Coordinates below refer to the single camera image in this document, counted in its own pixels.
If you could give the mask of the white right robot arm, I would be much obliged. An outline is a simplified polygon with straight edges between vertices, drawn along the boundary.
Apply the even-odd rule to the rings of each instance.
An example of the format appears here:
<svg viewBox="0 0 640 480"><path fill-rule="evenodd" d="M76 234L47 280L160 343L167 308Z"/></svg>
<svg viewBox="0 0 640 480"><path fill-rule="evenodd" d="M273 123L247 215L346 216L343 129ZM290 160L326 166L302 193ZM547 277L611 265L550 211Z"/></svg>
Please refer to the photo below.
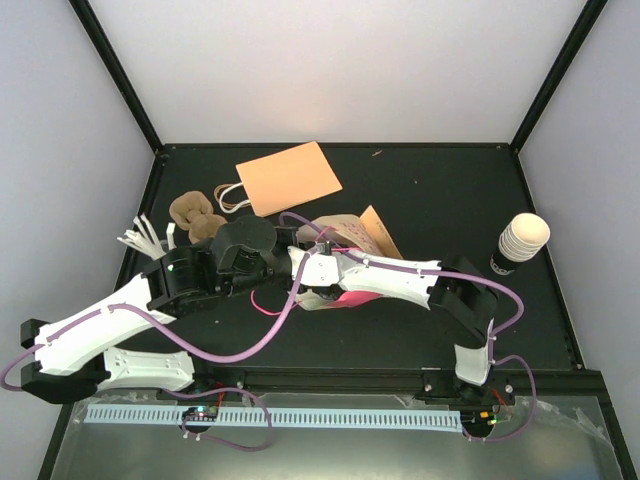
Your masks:
<svg viewBox="0 0 640 480"><path fill-rule="evenodd" d="M357 249L314 253L304 267L295 301L314 311L352 308L379 298L426 308L453 344L458 380L474 387L486 384L499 294L466 258L409 261Z"/></svg>

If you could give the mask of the cream cakes paper bag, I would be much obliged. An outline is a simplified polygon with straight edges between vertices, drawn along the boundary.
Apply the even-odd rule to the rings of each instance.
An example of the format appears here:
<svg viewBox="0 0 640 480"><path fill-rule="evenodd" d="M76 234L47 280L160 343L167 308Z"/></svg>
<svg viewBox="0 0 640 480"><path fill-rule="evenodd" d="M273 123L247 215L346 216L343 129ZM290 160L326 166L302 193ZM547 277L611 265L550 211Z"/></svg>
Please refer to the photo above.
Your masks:
<svg viewBox="0 0 640 480"><path fill-rule="evenodd" d="M321 216L313 220L322 232L341 245L347 245L378 256L402 259L391 235L372 205L360 215L336 214ZM336 300L324 299L318 294L307 291L299 293L294 307L307 311L351 308L380 298L379 294L364 292L346 292Z"/></svg>

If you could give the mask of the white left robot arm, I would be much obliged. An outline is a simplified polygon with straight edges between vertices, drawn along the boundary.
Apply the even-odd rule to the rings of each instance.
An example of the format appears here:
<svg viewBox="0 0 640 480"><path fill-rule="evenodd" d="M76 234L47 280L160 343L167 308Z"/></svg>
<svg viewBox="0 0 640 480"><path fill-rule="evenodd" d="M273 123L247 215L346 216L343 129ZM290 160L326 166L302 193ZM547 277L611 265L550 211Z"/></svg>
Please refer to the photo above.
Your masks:
<svg viewBox="0 0 640 480"><path fill-rule="evenodd" d="M109 389L181 391L194 381L195 359L238 363L273 340L293 308L309 256L290 227L253 215L227 223L212 237L164 253L78 314L55 323L24 322L21 344L31 361L16 389L50 404ZM207 352L168 327L277 283L289 289L285 306L267 333L239 353Z"/></svg>

